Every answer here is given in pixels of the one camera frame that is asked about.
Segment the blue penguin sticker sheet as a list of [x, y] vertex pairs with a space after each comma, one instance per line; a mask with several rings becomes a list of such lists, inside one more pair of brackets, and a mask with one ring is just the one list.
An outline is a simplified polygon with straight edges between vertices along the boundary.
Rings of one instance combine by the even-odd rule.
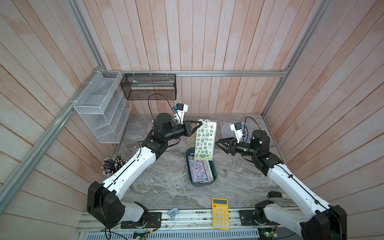
[[243, 131], [242, 131], [242, 140], [245, 143], [250, 143], [252, 139], [252, 135], [250, 134], [248, 127], [244, 126]]

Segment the teal storage tray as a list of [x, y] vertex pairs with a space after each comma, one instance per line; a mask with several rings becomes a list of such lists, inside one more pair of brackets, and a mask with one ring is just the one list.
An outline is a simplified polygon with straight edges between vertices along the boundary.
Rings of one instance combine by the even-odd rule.
[[191, 184], [193, 186], [195, 186], [195, 187], [208, 186], [208, 185], [213, 184], [216, 181], [216, 179], [217, 179], [217, 171], [216, 171], [216, 167], [215, 167], [214, 161], [212, 160], [212, 161], [210, 161], [210, 165], [211, 165], [212, 173], [213, 173], [213, 176], [214, 176], [214, 181], [211, 182], [211, 183], [202, 184], [202, 185], [195, 185], [195, 184], [193, 184], [192, 181], [191, 181], [191, 177], [190, 177], [190, 168], [189, 168], [188, 159], [194, 159], [195, 160], [195, 148], [190, 148], [190, 149], [188, 149], [186, 151], [186, 161], [187, 161], [188, 175], [189, 175], [190, 182], [191, 182]]

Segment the cat sticker sheet pink blue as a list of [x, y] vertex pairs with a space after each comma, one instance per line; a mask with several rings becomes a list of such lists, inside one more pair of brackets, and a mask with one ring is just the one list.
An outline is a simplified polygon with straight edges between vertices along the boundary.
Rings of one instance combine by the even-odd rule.
[[150, 134], [150, 132], [153, 130], [153, 122], [150, 122], [145, 133], [145, 138]]

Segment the translucent bubble sticker sheet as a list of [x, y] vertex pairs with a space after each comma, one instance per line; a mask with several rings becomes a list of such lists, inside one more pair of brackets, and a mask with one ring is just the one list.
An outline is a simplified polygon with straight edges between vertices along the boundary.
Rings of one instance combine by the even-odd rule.
[[221, 138], [233, 138], [235, 137], [234, 132], [231, 130], [232, 123], [220, 122]]

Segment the yellow green sticker sheet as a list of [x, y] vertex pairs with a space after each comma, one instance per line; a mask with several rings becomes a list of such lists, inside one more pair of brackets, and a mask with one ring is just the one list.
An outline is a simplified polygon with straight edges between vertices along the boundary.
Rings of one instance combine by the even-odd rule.
[[191, 136], [186, 137], [187, 145], [195, 145], [197, 139], [197, 132], [193, 133]]

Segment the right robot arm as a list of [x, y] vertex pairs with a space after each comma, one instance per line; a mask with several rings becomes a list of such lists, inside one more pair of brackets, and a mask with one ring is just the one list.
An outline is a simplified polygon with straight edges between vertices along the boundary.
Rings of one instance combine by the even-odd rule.
[[299, 208], [299, 211], [290, 211], [272, 200], [262, 201], [255, 205], [253, 221], [256, 224], [275, 222], [304, 240], [347, 239], [346, 211], [339, 205], [330, 205], [298, 180], [284, 162], [270, 152], [266, 131], [254, 130], [248, 143], [232, 137], [215, 144], [226, 154], [251, 157], [250, 162], [278, 184]]

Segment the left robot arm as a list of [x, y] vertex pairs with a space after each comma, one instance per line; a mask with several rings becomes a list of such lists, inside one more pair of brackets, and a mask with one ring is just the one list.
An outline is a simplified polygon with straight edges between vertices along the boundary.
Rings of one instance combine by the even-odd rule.
[[106, 229], [126, 221], [145, 226], [147, 209], [137, 202], [124, 205], [121, 199], [140, 174], [168, 149], [170, 140], [189, 137], [202, 124], [201, 121], [185, 121], [178, 125], [168, 113], [157, 115], [153, 129], [133, 157], [102, 183], [93, 182], [89, 186], [87, 212]]

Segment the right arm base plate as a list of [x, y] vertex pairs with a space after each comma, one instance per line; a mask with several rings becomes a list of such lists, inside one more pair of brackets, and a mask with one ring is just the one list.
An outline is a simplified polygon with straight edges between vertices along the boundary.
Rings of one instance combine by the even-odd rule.
[[239, 216], [242, 226], [265, 226], [272, 225], [275, 226], [276, 222], [271, 222], [266, 219], [264, 214], [259, 210], [240, 210]]

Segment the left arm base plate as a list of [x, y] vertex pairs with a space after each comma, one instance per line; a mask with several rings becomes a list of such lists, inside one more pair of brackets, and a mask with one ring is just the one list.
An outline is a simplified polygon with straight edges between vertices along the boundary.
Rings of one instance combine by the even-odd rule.
[[134, 230], [144, 230], [144, 229], [159, 229], [162, 223], [162, 213], [161, 212], [148, 212], [144, 213], [142, 218], [138, 222], [124, 221], [121, 223], [122, 229], [134, 229]]

